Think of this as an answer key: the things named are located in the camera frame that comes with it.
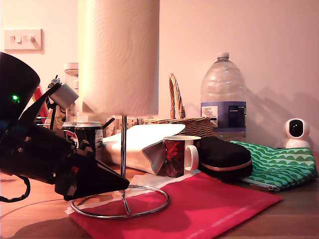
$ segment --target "red mug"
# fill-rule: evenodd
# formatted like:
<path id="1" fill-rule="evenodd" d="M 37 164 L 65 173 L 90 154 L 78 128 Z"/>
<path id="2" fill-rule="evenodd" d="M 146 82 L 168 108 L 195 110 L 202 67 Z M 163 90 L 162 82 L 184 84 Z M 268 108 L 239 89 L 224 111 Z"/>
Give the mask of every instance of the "red mug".
<path id="1" fill-rule="evenodd" d="M 177 135 L 163 138 L 166 176 L 177 178 L 198 168 L 198 136 Z"/>

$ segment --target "white camera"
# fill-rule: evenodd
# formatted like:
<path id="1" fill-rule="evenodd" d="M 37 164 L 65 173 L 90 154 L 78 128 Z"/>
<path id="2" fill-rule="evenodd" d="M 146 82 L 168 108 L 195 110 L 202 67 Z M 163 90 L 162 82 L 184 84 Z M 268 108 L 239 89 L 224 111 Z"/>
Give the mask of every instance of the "white camera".
<path id="1" fill-rule="evenodd" d="M 303 119 L 293 118 L 288 120 L 285 123 L 285 133 L 289 139 L 286 143 L 286 148 L 310 148 L 309 143 L 306 141 L 309 135 L 309 125 Z"/>

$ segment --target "wooden table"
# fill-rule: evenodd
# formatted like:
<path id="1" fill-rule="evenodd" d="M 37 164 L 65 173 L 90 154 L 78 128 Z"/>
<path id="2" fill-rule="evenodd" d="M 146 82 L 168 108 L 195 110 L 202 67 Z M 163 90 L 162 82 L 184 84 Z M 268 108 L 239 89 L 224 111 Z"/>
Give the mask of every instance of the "wooden table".
<path id="1" fill-rule="evenodd" d="M 319 153 L 314 154 L 319 165 Z M 128 169 L 127 177 L 144 174 Z M 22 180 L 15 176 L 1 177 L 1 195 L 19 197 L 25 192 Z M 28 198 L 16 203 L 0 203 L 1 238 L 91 238 L 65 210 L 70 202 L 54 192 L 54 185 L 30 180 Z M 239 182 L 236 185 L 247 187 Z M 284 201 L 272 206 L 244 223 L 222 234 L 228 239 L 319 239 L 319 180 L 276 193 Z"/>

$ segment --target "black can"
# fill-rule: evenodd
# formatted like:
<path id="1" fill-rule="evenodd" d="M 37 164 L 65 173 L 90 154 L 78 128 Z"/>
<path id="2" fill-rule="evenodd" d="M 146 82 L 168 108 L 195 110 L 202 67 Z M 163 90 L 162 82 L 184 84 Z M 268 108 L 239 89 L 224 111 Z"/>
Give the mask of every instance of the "black can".
<path id="1" fill-rule="evenodd" d="M 95 153 L 95 158 L 102 161 L 103 130 L 100 122 L 78 122 L 74 132 L 79 143 L 82 140 L 88 141 Z"/>
<path id="2" fill-rule="evenodd" d="M 68 130 L 74 133 L 76 122 L 64 122 L 62 125 L 62 130 Z"/>
<path id="3" fill-rule="evenodd" d="M 79 147 L 79 140 L 74 133 L 76 122 L 64 122 L 62 125 L 62 130 L 64 131 L 64 137 L 68 140 L 72 140 L 76 147 Z"/>

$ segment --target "green light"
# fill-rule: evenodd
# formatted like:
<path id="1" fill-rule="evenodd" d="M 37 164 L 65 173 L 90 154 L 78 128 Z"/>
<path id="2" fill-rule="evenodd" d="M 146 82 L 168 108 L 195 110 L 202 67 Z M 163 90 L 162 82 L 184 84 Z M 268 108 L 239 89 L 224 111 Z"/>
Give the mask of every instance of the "green light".
<path id="1" fill-rule="evenodd" d="M 16 95 L 12 96 L 12 101 L 15 102 L 15 103 L 19 103 L 20 102 L 19 97 L 16 96 Z"/>

